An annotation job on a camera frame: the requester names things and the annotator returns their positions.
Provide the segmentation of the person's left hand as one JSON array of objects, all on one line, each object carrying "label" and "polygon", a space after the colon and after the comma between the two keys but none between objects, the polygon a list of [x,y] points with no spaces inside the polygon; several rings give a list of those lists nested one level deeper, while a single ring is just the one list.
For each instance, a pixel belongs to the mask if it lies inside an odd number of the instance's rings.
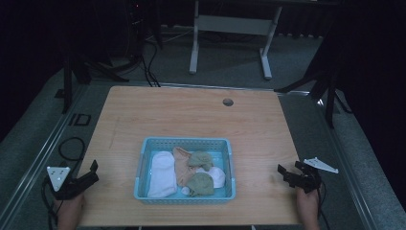
[{"label": "person's left hand", "polygon": [[68,200],[54,200],[57,216],[57,230],[76,230],[81,220],[84,194]]}]

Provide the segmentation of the white desk frame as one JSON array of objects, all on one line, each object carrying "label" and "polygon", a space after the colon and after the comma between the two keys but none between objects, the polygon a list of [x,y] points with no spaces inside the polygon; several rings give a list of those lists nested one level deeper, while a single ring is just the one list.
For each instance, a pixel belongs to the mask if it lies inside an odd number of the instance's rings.
[{"label": "white desk frame", "polygon": [[199,54],[198,38],[200,32],[264,35],[267,37],[267,40],[265,45],[259,49],[259,57],[264,78],[271,80],[272,73],[268,53],[281,13],[282,7],[276,7],[276,11],[271,20],[207,15],[199,12],[199,0],[194,0],[193,44],[189,72],[191,74],[197,72]]}]

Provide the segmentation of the beige sock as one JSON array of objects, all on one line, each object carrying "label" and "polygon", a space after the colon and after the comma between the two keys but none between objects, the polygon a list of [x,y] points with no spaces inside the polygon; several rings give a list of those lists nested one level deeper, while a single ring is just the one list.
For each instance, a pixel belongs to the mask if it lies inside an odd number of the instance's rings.
[{"label": "beige sock", "polygon": [[192,155],[188,151],[180,147],[174,147],[172,151],[175,160],[174,166],[177,185],[185,187],[195,174],[197,167],[189,165],[189,159]]}]

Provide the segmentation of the green sock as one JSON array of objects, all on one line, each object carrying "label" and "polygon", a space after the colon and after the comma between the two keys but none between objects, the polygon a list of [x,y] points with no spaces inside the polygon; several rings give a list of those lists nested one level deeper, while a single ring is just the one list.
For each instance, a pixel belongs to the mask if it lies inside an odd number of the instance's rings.
[{"label": "green sock", "polygon": [[188,165],[191,167],[201,167],[207,172],[214,164],[213,158],[209,153],[206,151],[196,151],[190,156]]},{"label": "green sock", "polygon": [[211,196],[214,194],[214,181],[207,174],[197,172],[188,181],[189,196]]}]

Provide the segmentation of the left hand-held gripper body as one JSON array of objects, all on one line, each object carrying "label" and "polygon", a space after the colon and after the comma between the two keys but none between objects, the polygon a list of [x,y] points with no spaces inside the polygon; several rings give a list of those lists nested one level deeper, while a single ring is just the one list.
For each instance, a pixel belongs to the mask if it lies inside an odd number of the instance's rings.
[{"label": "left hand-held gripper body", "polygon": [[77,180],[72,177],[70,167],[47,167],[46,171],[56,200],[72,199],[82,193]]}]

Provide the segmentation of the light blue plastic basket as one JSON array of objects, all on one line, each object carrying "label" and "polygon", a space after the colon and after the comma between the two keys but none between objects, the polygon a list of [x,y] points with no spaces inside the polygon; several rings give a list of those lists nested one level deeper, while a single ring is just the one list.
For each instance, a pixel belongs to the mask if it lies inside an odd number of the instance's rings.
[{"label": "light blue plastic basket", "polygon": [[[180,147],[190,153],[197,150],[206,151],[212,156],[215,167],[225,172],[225,183],[216,188],[212,195],[190,197],[182,193],[178,186],[173,195],[167,197],[148,197],[152,176],[152,159],[160,151],[170,151]],[[233,154],[230,142],[224,138],[191,138],[191,137],[147,137],[142,144],[140,159],[135,177],[134,197],[144,204],[165,205],[200,205],[222,204],[236,197],[236,177],[234,172]]]}]

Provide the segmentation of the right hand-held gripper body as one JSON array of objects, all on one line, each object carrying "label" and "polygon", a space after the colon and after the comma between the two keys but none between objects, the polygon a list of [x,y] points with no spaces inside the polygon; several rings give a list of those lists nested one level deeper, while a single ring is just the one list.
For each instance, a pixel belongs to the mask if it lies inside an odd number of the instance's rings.
[{"label": "right hand-held gripper body", "polygon": [[322,184],[322,178],[319,174],[319,170],[329,173],[339,172],[338,169],[331,167],[317,157],[305,159],[302,163],[308,166],[308,173],[302,172],[301,174],[295,174],[293,172],[288,172],[286,182],[290,187],[302,188],[306,193],[317,190]]}]

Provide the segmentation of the person's right hand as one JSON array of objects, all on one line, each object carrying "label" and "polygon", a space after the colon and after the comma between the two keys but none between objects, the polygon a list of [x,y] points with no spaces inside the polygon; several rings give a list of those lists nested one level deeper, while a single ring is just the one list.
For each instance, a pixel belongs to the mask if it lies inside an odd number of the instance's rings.
[{"label": "person's right hand", "polygon": [[297,211],[304,230],[320,230],[318,221],[319,196],[316,190],[306,193],[296,189]]}]

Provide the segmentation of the black metal stand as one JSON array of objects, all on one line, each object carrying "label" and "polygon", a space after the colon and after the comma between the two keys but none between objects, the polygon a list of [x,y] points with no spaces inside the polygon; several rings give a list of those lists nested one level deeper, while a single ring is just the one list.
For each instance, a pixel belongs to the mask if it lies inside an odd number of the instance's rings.
[{"label": "black metal stand", "polygon": [[57,98],[63,99],[62,113],[66,114],[73,103],[73,83],[72,76],[77,78],[79,84],[89,84],[91,81],[87,67],[96,69],[102,75],[113,81],[128,82],[111,69],[102,66],[84,53],[67,51],[62,53],[63,56],[63,88],[56,93]]},{"label": "black metal stand", "polygon": [[327,95],[325,119],[328,126],[330,128],[334,128],[332,117],[335,99],[338,99],[339,104],[345,111],[351,113],[351,110],[349,110],[344,105],[343,101],[339,98],[338,94],[336,93],[339,71],[340,68],[337,63],[329,63],[329,64],[310,63],[309,66],[307,67],[307,70],[304,73],[304,76],[300,80],[297,80],[285,87],[275,89],[275,92],[288,93],[298,88],[299,86],[305,85],[311,81],[315,81],[314,85],[312,86],[309,92],[309,97],[312,100],[320,101],[324,95]]}]

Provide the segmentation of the dark computer tower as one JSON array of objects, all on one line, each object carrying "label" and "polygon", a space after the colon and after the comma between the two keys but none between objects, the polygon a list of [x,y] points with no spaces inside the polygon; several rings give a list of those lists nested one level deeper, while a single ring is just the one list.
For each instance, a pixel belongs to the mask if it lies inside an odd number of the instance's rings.
[{"label": "dark computer tower", "polygon": [[128,25],[128,53],[132,59],[143,55],[145,46],[145,4],[144,0],[125,0]]}]

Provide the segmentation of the green plush toy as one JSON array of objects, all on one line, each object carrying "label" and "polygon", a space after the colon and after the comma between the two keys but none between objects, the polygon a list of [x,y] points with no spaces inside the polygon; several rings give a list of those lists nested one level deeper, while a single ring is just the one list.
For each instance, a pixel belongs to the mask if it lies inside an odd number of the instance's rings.
[{"label": "green plush toy", "polygon": [[[211,167],[207,172],[199,168],[196,173],[207,173],[214,181],[214,189],[222,188],[225,185],[225,172],[219,167]],[[189,196],[189,191],[187,184],[181,189],[181,193],[186,196]]]}]

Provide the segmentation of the large white sock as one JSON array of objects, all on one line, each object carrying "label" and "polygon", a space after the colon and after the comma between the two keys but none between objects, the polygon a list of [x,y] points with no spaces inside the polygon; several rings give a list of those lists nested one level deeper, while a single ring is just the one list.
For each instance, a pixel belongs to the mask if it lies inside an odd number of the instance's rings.
[{"label": "large white sock", "polygon": [[159,151],[153,156],[148,197],[162,198],[177,192],[174,163],[174,157],[169,151]]}]

